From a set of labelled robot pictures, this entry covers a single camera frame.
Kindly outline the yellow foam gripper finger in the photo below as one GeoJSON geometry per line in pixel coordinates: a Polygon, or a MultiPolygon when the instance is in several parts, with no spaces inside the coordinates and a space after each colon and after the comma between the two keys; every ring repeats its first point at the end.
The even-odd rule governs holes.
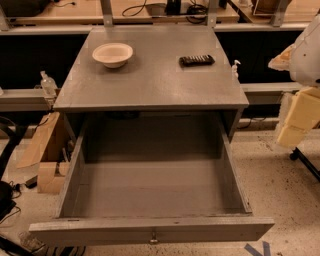
{"type": "Polygon", "coordinates": [[[293,149],[319,122],[320,89],[304,87],[282,101],[276,142],[293,149]]]}

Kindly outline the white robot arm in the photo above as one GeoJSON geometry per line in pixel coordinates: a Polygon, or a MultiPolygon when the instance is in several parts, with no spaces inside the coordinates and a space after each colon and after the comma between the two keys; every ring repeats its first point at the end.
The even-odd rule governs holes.
{"type": "Polygon", "coordinates": [[[289,73],[302,88],[282,99],[276,143],[293,149],[320,121],[320,15],[292,45],[289,73]]]}

